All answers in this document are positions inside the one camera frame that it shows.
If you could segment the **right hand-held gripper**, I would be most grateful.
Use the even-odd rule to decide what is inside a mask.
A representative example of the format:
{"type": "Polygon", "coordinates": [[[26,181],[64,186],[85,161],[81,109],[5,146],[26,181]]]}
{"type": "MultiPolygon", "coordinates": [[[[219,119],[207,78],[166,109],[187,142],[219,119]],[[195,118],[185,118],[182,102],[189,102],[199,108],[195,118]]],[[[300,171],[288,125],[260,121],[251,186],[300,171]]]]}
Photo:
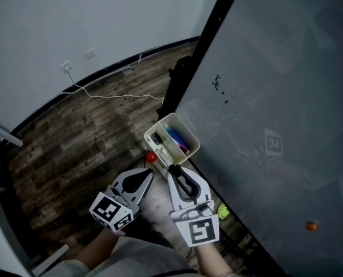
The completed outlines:
{"type": "Polygon", "coordinates": [[[213,212],[215,204],[207,181],[186,167],[180,167],[180,173],[174,178],[168,171],[166,176],[173,223],[190,248],[218,241],[219,217],[213,212]]]}

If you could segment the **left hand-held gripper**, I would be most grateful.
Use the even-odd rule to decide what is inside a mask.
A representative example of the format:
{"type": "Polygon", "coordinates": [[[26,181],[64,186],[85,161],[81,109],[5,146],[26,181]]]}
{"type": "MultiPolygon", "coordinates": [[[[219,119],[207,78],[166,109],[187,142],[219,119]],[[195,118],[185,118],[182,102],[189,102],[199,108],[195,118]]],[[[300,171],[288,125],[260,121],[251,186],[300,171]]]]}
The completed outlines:
{"type": "Polygon", "coordinates": [[[146,196],[154,171],[137,168],[124,171],[105,192],[99,192],[89,212],[105,228],[118,232],[135,219],[139,203],[146,196]]]}

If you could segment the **person's right forearm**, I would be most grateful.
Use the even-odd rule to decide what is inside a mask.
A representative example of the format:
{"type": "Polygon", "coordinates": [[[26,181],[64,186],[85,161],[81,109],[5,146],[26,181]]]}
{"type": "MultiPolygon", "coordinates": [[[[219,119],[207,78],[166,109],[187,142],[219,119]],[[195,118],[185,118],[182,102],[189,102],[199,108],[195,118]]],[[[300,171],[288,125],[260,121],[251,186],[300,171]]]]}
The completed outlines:
{"type": "Polygon", "coordinates": [[[205,277],[238,277],[213,243],[194,247],[201,273],[205,277]]]}

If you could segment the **person's left forearm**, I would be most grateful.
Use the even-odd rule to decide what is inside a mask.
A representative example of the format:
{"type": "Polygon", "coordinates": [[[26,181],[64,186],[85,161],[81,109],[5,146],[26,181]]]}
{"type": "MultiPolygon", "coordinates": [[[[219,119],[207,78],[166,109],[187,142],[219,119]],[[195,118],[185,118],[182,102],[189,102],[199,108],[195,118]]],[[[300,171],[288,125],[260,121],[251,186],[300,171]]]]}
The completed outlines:
{"type": "Polygon", "coordinates": [[[93,270],[111,256],[120,236],[124,235],[121,230],[113,232],[104,228],[74,259],[93,270]]]}

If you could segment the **black-framed whiteboard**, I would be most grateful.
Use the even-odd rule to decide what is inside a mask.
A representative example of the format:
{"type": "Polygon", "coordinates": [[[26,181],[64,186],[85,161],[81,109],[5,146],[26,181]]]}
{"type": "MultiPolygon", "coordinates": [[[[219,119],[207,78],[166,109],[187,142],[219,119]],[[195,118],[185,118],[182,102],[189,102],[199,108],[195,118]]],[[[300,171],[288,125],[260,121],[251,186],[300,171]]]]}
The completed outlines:
{"type": "Polygon", "coordinates": [[[343,0],[217,0],[163,111],[273,275],[343,277],[343,0]]]}

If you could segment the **green round magnet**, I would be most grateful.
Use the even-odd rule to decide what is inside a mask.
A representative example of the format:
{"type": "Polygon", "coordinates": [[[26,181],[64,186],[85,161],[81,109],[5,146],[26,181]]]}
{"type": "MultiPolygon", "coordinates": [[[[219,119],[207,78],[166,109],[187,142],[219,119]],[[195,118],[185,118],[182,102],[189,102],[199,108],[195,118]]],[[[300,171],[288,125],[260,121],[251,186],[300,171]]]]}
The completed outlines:
{"type": "Polygon", "coordinates": [[[217,209],[217,215],[221,220],[224,220],[230,214],[229,209],[224,203],[221,203],[217,209]]]}

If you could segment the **blue plastic item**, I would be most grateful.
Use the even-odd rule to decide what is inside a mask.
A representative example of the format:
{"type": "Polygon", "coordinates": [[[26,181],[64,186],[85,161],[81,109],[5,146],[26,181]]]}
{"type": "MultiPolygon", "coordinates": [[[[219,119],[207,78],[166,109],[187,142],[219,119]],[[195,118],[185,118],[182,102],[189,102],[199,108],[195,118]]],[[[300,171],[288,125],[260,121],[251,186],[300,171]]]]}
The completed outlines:
{"type": "Polygon", "coordinates": [[[187,143],[184,141],[184,139],[177,131],[175,131],[169,126],[165,126],[165,130],[177,146],[188,148],[187,143]]]}

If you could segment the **white plastic holder box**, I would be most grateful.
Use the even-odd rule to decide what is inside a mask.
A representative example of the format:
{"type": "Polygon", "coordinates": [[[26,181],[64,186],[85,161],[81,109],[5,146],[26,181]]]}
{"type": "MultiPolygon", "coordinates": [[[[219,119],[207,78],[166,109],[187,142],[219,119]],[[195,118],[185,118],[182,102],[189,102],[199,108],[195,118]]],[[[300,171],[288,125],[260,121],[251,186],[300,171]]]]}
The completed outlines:
{"type": "Polygon", "coordinates": [[[200,143],[194,134],[188,129],[186,124],[176,113],[171,113],[166,117],[162,118],[156,124],[152,125],[144,134],[144,139],[148,144],[149,148],[157,155],[160,163],[165,168],[170,165],[183,164],[192,155],[194,155],[200,148],[200,143]],[[172,138],[168,135],[165,130],[165,126],[169,126],[177,131],[184,141],[187,143],[190,153],[184,155],[179,147],[174,143],[172,138]],[[157,132],[163,140],[161,145],[156,145],[151,140],[151,135],[157,132]]]}

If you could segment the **person's light sweatshirt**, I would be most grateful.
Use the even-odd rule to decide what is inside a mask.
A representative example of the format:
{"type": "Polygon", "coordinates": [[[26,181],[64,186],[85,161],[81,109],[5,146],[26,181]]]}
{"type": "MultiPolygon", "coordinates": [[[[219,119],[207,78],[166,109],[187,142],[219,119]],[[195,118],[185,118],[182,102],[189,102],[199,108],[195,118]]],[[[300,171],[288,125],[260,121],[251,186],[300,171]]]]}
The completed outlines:
{"type": "Polygon", "coordinates": [[[78,260],[65,260],[41,277],[172,277],[195,273],[175,249],[120,237],[111,256],[95,269],[78,260]]]}

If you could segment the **black stand clamp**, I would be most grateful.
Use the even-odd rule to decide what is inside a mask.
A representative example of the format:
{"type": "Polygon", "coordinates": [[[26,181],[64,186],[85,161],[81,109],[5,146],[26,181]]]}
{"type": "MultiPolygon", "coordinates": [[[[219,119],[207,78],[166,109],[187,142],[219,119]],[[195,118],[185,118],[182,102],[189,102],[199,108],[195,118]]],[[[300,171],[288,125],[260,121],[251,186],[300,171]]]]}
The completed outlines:
{"type": "Polygon", "coordinates": [[[189,68],[191,63],[191,56],[182,57],[177,60],[175,67],[169,69],[169,77],[171,79],[182,76],[189,68]]]}

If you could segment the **white shelf unit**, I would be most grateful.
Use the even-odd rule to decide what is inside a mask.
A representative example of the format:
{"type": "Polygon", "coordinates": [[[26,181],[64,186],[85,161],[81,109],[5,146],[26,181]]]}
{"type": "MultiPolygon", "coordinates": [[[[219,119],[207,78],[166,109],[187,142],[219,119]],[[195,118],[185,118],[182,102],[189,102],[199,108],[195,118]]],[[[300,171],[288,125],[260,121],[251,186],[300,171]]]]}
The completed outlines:
{"type": "Polygon", "coordinates": [[[0,127],[0,273],[42,277],[68,251],[69,245],[64,244],[48,255],[22,211],[3,159],[3,148],[6,145],[22,147],[23,144],[0,127]]]}

